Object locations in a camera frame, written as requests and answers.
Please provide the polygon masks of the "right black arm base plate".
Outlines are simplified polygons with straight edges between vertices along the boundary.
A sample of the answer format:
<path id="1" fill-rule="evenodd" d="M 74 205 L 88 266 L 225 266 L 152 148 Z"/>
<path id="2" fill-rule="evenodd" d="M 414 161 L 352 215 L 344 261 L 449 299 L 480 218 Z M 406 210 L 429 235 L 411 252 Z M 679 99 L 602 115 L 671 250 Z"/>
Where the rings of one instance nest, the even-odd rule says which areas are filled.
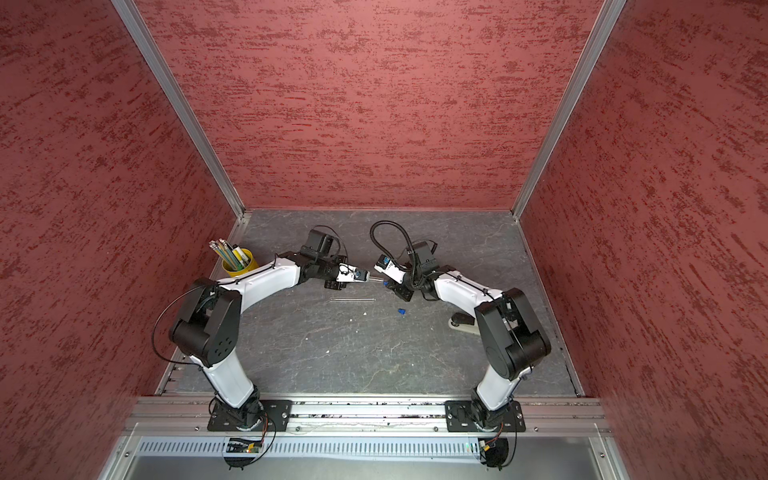
<path id="1" fill-rule="evenodd" d="M 488 410 L 479 400 L 449 400 L 444 404 L 449 432 L 525 432 L 521 405 L 510 401 L 497 410 Z"/>

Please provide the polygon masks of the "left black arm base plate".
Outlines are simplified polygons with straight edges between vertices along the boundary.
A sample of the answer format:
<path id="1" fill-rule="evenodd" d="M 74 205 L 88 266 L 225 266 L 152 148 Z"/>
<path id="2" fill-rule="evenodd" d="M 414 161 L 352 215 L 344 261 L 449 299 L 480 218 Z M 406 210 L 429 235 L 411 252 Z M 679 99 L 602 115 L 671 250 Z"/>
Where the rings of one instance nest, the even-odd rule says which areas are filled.
<path id="1" fill-rule="evenodd" d="M 292 407 L 293 402 L 290 400 L 259 400 L 234 408 L 223 400 L 214 398 L 209 404 L 207 430 L 250 433 L 271 429 L 284 432 Z"/>

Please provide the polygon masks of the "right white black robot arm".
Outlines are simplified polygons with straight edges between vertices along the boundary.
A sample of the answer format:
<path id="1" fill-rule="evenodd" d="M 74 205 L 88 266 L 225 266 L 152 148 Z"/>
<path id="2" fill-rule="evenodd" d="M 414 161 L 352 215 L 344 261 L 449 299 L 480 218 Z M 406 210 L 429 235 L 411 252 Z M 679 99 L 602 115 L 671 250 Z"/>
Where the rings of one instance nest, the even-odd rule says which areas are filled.
<path id="1" fill-rule="evenodd" d="M 430 300 L 457 307 L 460 316 L 470 320 L 488 367 L 472 392 L 466 416 L 481 430 L 500 428 L 519 383 L 552 351 L 537 314 L 522 290 L 493 289 L 450 266 L 440 266 L 424 242 L 408 254 L 409 259 L 400 262 L 383 253 L 375 270 L 402 300 L 419 291 Z"/>

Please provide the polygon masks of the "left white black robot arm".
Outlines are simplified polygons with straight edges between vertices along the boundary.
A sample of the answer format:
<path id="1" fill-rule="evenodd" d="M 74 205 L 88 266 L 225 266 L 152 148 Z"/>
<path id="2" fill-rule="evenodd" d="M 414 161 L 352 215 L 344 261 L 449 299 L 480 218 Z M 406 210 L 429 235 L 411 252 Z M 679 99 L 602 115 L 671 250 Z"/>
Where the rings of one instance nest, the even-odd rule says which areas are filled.
<path id="1" fill-rule="evenodd" d="M 342 290 L 366 282 L 369 273 L 348 262 L 341 241 L 312 229 L 299 251 L 287 251 L 252 271 L 223 280 L 200 278 L 177 300 L 182 303 L 168 332 L 169 340 L 202 370 L 214 390 L 211 420 L 222 420 L 232 430 L 254 431 L 267 426 L 268 415 L 256 385 L 237 356 L 241 315 L 258 302 L 309 280 Z"/>

